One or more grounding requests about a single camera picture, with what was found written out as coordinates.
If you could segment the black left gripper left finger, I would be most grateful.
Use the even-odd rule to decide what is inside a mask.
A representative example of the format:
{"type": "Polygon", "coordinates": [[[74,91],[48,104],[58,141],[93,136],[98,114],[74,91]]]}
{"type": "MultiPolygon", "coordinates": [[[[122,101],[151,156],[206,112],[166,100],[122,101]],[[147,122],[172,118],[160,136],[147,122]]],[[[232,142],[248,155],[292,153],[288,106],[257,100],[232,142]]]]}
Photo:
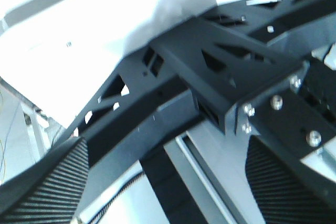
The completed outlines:
{"type": "Polygon", "coordinates": [[[1,223],[70,223],[89,172],[87,142],[72,137],[1,185],[1,223]]]}

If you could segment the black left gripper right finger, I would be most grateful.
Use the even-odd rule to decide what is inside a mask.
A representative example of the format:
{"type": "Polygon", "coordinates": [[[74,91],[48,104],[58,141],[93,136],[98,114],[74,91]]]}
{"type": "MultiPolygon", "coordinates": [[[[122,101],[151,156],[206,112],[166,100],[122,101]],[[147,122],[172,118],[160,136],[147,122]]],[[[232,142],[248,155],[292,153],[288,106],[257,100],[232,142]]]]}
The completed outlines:
{"type": "Polygon", "coordinates": [[[335,184],[313,180],[331,196],[325,202],[257,136],[249,140],[245,173],[265,223],[335,223],[335,184]]]}

